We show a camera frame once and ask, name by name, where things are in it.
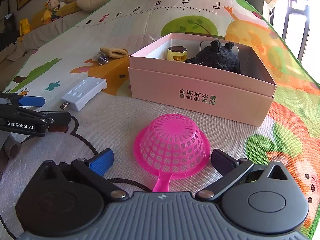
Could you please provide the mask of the black plush toy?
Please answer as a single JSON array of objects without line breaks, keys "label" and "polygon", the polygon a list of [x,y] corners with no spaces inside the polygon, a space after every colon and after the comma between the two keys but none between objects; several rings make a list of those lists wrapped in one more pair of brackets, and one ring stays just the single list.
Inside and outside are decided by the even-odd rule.
[{"label": "black plush toy", "polygon": [[240,60],[232,50],[233,47],[233,42],[227,42],[222,46],[219,40],[213,40],[210,46],[203,48],[195,57],[186,59],[185,62],[240,74]]}]

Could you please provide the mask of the yellow pudding toy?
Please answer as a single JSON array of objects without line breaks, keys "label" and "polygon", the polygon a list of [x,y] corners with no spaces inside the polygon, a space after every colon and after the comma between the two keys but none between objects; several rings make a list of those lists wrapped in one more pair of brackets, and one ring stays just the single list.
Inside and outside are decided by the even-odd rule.
[{"label": "yellow pudding toy", "polygon": [[167,60],[184,62],[188,57],[188,49],[184,46],[170,46],[167,50]]}]

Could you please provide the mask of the colourful play mat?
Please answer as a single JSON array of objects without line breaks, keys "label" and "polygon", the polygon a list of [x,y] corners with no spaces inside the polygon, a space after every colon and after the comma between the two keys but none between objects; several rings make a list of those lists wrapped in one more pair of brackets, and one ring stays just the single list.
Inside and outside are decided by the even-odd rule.
[{"label": "colourful play mat", "polygon": [[108,0],[1,132],[1,239],[319,239],[319,84],[245,0]]}]

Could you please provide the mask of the grey sofa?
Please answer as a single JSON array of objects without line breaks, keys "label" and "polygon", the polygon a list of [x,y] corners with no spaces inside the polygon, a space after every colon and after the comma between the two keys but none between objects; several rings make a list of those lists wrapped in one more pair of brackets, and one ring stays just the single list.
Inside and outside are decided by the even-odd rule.
[{"label": "grey sofa", "polygon": [[88,15],[89,13],[83,10],[67,15],[31,31],[23,36],[21,42],[16,41],[1,50],[1,91],[4,91],[11,80],[15,78],[31,54]]}]

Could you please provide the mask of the beige knitted sock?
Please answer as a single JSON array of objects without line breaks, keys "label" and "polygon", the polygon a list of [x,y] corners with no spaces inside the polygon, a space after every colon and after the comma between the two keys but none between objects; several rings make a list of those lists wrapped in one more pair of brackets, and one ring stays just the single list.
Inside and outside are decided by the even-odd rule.
[{"label": "beige knitted sock", "polygon": [[112,59],[121,59],[128,55],[128,51],[121,48],[101,47],[100,51]]}]

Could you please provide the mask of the white usb charger box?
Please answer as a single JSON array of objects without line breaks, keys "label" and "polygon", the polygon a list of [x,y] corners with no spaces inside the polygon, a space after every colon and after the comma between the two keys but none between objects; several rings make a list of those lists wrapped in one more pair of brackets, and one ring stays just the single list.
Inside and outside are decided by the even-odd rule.
[{"label": "white usb charger box", "polygon": [[70,108],[79,112],[85,107],[86,103],[106,88],[107,82],[105,79],[87,77],[74,87],[70,88],[66,94],[61,97],[63,104],[60,108],[62,110]]}]

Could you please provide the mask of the pink plastic strainer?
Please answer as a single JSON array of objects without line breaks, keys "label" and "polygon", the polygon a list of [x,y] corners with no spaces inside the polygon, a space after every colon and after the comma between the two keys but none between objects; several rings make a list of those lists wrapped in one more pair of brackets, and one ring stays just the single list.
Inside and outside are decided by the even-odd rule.
[{"label": "pink plastic strainer", "polygon": [[138,133],[133,154],[144,170],[157,176],[153,192],[168,192],[171,180],[188,178],[206,166],[210,143],[187,116],[166,114]]}]

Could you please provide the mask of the pink cardboard box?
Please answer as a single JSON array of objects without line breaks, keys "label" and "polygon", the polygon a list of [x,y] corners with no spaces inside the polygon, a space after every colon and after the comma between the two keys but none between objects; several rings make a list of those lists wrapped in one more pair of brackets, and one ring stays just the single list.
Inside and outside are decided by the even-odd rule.
[{"label": "pink cardboard box", "polygon": [[132,96],[228,120],[261,126],[277,85],[252,47],[236,43],[241,73],[167,60],[170,46],[195,56],[215,37],[170,33],[130,56]]}]

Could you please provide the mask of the yellow duck plush doll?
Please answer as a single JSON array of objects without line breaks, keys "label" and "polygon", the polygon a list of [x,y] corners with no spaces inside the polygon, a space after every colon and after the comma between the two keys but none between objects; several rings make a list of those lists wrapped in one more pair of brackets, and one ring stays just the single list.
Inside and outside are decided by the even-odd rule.
[{"label": "yellow duck plush doll", "polygon": [[45,7],[46,10],[41,19],[43,24],[49,24],[50,22],[53,22],[60,18],[60,16],[57,16],[57,12],[60,9],[59,0],[47,0],[45,3]]}]

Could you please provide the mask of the yellow plush toy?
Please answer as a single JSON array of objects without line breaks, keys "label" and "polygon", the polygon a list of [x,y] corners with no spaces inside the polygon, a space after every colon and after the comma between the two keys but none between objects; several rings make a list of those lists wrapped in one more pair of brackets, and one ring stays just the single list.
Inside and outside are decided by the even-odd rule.
[{"label": "yellow plush toy", "polygon": [[27,18],[23,18],[18,23],[19,28],[19,37],[18,41],[21,42],[23,40],[23,37],[31,32],[31,25]]}]

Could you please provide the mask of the dark wrapped snack pack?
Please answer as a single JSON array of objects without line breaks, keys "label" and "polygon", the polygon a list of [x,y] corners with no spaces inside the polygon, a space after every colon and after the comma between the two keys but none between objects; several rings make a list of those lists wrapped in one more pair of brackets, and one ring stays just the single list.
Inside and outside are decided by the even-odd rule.
[{"label": "dark wrapped snack pack", "polygon": [[107,64],[108,56],[100,51],[99,53],[97,53],[97,61],[99,65]]}]

